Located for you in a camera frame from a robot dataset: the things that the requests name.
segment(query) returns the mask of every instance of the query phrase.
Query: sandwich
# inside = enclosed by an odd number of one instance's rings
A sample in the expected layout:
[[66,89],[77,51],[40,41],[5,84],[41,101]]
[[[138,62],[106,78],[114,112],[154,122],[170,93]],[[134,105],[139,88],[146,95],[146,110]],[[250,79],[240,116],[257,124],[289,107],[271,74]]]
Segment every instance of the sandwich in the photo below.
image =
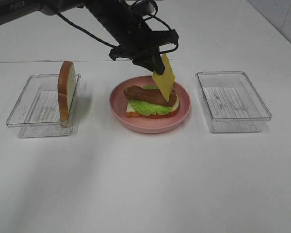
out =
[[173,117],[180,107],[178,94],[172,90],[167,101],[158,86],[129,86],[124,89],[128,100],[126,117]]

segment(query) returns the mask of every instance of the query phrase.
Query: toast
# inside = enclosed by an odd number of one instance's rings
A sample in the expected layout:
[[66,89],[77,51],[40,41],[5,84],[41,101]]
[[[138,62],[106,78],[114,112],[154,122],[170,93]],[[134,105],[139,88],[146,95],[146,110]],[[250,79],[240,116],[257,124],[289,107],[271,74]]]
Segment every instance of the toast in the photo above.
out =
[[60,69],[57,83],[60,121],[68,119],[75,87],[76,73],[74,64],[65,61]]

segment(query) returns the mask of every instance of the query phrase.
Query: pink plate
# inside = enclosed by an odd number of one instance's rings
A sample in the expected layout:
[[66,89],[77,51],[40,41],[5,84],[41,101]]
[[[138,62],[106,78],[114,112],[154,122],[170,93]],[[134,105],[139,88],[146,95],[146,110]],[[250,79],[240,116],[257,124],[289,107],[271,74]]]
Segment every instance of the pink plate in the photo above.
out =
[[150,119],[146,117],[126,118],[127,99],[123,94],[123,89],[131,85],[155,85],[151,76],[140,76],[128,79],[113,89],[110,94],[109,103],[111,110],[117,120],[125,127],[142,133],[162,133],[177,127],[188,115],[191,108],[191,100],[187,91],[174,82],[174,90],[180,98],[180,108],[178,113],[172,117]]

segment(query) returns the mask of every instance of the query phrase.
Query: cheese slice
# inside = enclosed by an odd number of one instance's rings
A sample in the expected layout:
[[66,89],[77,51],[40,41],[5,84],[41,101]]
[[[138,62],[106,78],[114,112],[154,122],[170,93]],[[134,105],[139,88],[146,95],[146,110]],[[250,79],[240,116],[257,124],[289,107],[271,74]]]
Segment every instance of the cheese slice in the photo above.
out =
[[175,75],[173,74],[173,71],[171,69],[167,54],[164,53],[162,55],[162,61],[165,65],[165,71],[162,75],[157,73],[156,71],[153,72],[153,80],[159,90],[161,91],[162,95],[164,96],[166,101],[169,101],[169,96],[171,93],[171,90],[173,89],[174,81],[175,81]]

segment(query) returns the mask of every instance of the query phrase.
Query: bread slice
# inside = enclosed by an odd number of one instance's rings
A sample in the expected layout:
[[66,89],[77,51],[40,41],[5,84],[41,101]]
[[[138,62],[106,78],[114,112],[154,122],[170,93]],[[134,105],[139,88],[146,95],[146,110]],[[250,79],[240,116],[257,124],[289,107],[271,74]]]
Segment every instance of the bread slice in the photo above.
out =
[[164,118],[164,117],[173,117],[174,115],[177,114],[177,112],[179,111],[180,108],[180,100],[179,100],[179,96],[177,95],[177,100],[173,106],[173,109],[171,110],[170,113],[165,114],[165,115],[158,115],[158,114],[151,114],[149,116],[140,114],[138,112],[136,112],[133,107],[131,106],[131,104],[128,102],[127,104],[127,109],[126,109],[126,117],[130,118],[130,117],[147,117],[147,118],[152,118],[152,119],[158,119],[158,118]]
[[75,86],[76,73],[74,64],[65,61],[60,69],[57,84],[60,121],[68,119]]

